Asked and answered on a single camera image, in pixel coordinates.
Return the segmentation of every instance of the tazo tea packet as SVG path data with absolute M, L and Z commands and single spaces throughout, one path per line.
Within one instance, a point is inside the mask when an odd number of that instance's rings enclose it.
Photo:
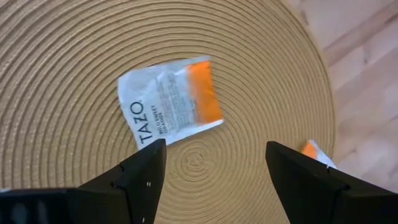
M 159 138 L 171 144 L 224 121 L 209 57 L 127 72 L 118 80 L 118 96 L 138 149 Z
M 319 148 L 318 144 L 312 139 L 307 141 L 306 145 L 301 150 L 301 153 L 326 164 L 328 167 L 337 169 L 333 161 L 329 159 L 329 157 Z

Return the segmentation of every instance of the round placemat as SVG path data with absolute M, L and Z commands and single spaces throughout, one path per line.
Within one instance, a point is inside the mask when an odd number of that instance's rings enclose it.
M 78 186 L 136 152 L 123 73 L 209 55 L 225 122 L 167 148 L 157 223 L 283 223 L 268 140 L 330 156 L 333 99 L 279 0 L 0 0 L 0 185 Z

